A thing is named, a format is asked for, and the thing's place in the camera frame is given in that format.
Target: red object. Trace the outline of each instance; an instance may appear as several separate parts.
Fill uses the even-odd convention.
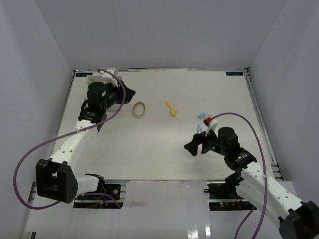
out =
[[[211,117],[208,117],[207,119],[206,119],[206,123],[210,123],[211,122]]]

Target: purple cable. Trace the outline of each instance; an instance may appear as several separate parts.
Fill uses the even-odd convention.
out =
[[[261,159],[262,159],[262,162],[263,162],[263,169],[264,169],[264,174],[267,175],[267,172],[266,172],[266,161],[265,161],[265,157],[264,157],[264,153],[263,153],[263,149],[261,148],[261,143],[259,141],[259,138],[257,136],[257,133],[254,129],[254,127],[252,126],[252,124],[243,116],[241,116],[240,114],[237,114],[237,113],[232,113],[232,112],[227,112],[227,113],[221,113],[219,115],[216,115],[214,117],[212,117],[212,120],[215,119],[215,118],[218,118],[220,116],[225,116],[225,115],[234,115],[234,116],[238,116],[240,118],[242,118],[244,121],[247,122],[247,124],[250,126],[251,130],[253,131],[254,133],[254,136],[256,138],[256,141],[257,141],[257,144],[258,144],[258,147],[259,147],[259,150],[260,150],[260,154],[261,154]],[[262,209],[262,212],[261,212],[261,216],[260,216],[260,220],[258,222],[258,225],[257,225],[257,228],[253,234],[253,236],[251,237],[252,239],[255,239],[260,228],[261,228],[261,224],[263,223],[263,220],[264,220],[264,217],[265,217],[265,213],[266,213],[266,205],[267,205],[267,196],[268,196],[268,180],[267,180],[267,177],[265,177],[265,191],[264,191],[264,204],[263,204],[263,209]],[[243,221],[239,224],[238,228],[237,228],[237,231],[236,231],[236,234],[235,234],[235,239],[237,239],[237,236],[238,236],[238,233],[239,233],[239,230],[241,228],[241,226],[244,224],[244,222],[246,221],[246,219],[249,217],[249,215],[252,213],[252,211],[250,211],[248,213],[248,215],[243,219]]]
[[[253,211],[254,211],[255,209],[256,209],[256,208],[253,207],[253,208],[249,211],[249,213],[244,217],[244,219],[241,221],[241,223],[239,224],[239,226],[238,226],[238,228],[237,228],[237,230],[236,230],[235,238],[237,238],[241,226],[244,224],[244,222],[247,220],[247,218],[250,216],[250,214],[253,213]]]
[[[121,209],[122,207],[120,206],[120,204],[118,204],[118,202],[109,194],[106,193],[85,193],[85,196],[98,196],[98,195],[102,195],[102,196],[107,196],[108,198],[110,198],[115,204],[116,206],[118,206],[119,209]]]
[[[102,122],[99,122],[99,123],[97,123],[97,124],[95,124],[95,125],[91,125],[91,126],[88,126],[88,127],[86,127],[86,128],[79,129],[78,131],[73,131],[73,132],[70,132],[70,133],[66,133],[66,134],[61,135],[61,136],[59,136],[59,137],[56,137],[56,138],[50,139],[50,140],[48,140],[48,141],[45,141],[45,142],[43,142],[43,143],[41,143],[41,144],[39,144],[39,145],[33,147],[32,149],[30,149],[30,150],[20,159],[19,163],[17,164],[17,166],[16,166],[16,168],[15,168],[15,170],[14,170],[14,174],[13,174],[13,189],[14,189],[14,192],[15,192],[16,196],[18,197],[19,201],[20,201],[24,206],[26,206],[26,207],[29,208],[29,209],[33,209],[33,210],[46,209],[46,208],[49,208],[49,207],[52,207],[52,206],[58,204],[59,201],[58,201],[58,202],[55,202],[55,203],[52,203],[52,204],[50,204],[50,205],[47,205],[47,206],[43,206],[43,207],[34,207],[34,206],[29,205],[25,200],[23,200],[23,198],[21,197],[21,195],[20,195],[20,193],[19,193],[19,191],[18,191],[18,187],[17,187],[17,184],[16,184],[16,177],[17,177],[17,174],[18,174],[18,170],[19,170],[21,164],[23,163],[23,161],[25,160],[25,158],[27,158],[28,155],[31,154],[31,153],[32,153],[33,151],[35,151],[36,149],[38,149],[38,148],[40,148],[40,147],[42,147],[42,146],[44,146],[44,145],[46,145],[46,144],[48,144],[48,143],[57,141],[58,139],[65,138],[65,137],[70,136],[70,135],[73,135],[73,134],[76,134],[76,133],[78,133],[79,131],[85,131],[85,130],[87,130],[87,129],[91,129],[91,128],[94,128],[94,127],[97,127],[97,126],[99,126],[99,125],[101,125],[101,124],[106,123],[107,121],[109,121],[109,120],[111,120],[112,118],[114,118],[114,117],[117,115],[117,113],[121,110],[121,108],[123,107],[123,105],[124,105],[125,97],[126,97],[126,92],[125,92],[125,88],[124,88],[124,85],[123,85],[122,81],[121,81],[117,76],[115,76],[115,75],[112,74],[111,72],[106,71],[106,70],[103,69],[103,68],[99,68],[99,69],[97,69],[97,70],[98,70],[99,72],[100,72],[100,71],[103,71],[103,72],[105,72],[105,73],[108,73],[109,75],[111,75],[112,77],[114,77],[114,78],[117,80],[117,82],[121,85],[121,87],[122,87],[122,89],[123,89],[123,100],[122,100],[122,102],[121,102],[121,105],[120,105],[120,107],[114,112],[114,114],[111,115],[111,116],[110,116],[109,118],[107,118],[106,120],[104,120],[104,121],[102,121]]]

